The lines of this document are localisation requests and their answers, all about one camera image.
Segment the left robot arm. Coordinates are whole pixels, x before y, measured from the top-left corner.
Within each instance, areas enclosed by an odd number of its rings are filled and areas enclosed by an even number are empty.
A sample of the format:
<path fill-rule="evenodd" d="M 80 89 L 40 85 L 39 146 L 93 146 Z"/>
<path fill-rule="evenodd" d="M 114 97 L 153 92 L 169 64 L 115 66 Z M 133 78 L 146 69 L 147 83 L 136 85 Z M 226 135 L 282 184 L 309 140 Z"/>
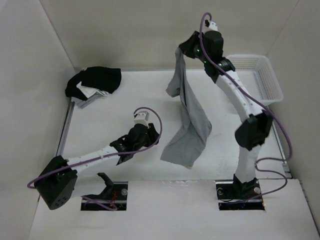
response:
<path fill-rule="evenodd" d="M 50 160 L 41 174 L 34 180 L 34 187 L 50 210 L 62 207 L 70 198 L 82 197 L 91 203 L 115 211 L 117 207 L 112 203 L 103 204 L 113 193 L 114 183 L 104 173 L 106 163 L 116 161 L 123 164 L 159 143 L 162 131 L 157 131 L 153 123 L 143 125 L 136 123 L 128 134 L 111 142 L 106 147 L 89 154 L 63 158 L 61 155 Z M 95 193 L 83 194 L 76 191 L 77 181 L 88 176 L 98 176 L 103 182 L 95 187 Z"/>

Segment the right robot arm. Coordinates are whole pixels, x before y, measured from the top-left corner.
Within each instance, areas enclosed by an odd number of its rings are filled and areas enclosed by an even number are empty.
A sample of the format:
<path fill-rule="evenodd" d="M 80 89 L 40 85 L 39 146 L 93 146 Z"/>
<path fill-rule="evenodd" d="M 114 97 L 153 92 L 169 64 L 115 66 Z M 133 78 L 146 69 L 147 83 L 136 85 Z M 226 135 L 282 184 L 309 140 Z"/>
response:
<path fill-rule="evenodd" d="M 239 157 L 230 190 L 224 199 L 244 201 L 260 194 L 256 178 L 256 161 L 269 136 L 273 117 L 263 107 L 251 100 L 249 92 L 240 81 L 232 62 L 223 56 L 224 40 L 218 31 L 195 31 L 178 47 L 182 53 L 204 64 L 206 74 L 225 93 L 235 108 L 241 124 L 234 136 L 239 145 Z"/>

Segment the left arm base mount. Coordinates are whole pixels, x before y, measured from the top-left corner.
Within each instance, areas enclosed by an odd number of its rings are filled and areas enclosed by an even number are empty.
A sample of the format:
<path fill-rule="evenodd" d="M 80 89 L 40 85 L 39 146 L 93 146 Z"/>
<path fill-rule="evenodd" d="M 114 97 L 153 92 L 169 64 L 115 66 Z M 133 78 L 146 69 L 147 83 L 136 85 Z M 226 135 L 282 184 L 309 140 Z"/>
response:
<path fill-rule="evenodd" d="M 80 210 L 97 211 L 126 211 L 128 200 L 128 182 L 114 182 L 100 194 L 86 195 L 81 199 Z"/>

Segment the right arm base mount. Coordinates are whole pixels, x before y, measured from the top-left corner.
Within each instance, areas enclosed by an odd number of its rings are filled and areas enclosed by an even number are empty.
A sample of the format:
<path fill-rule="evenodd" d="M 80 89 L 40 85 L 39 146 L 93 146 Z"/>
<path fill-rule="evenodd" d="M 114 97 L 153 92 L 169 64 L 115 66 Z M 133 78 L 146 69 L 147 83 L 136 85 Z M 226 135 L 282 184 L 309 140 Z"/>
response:
<path fill-rule="evenodd" d="M 221 211 L 264 211 L 264 201 L 260 196 L 261 188 L 258 180 L 250 184 L 238 184 L 233 181 L 217 181 L 215 183 L 218 208 Z"/>

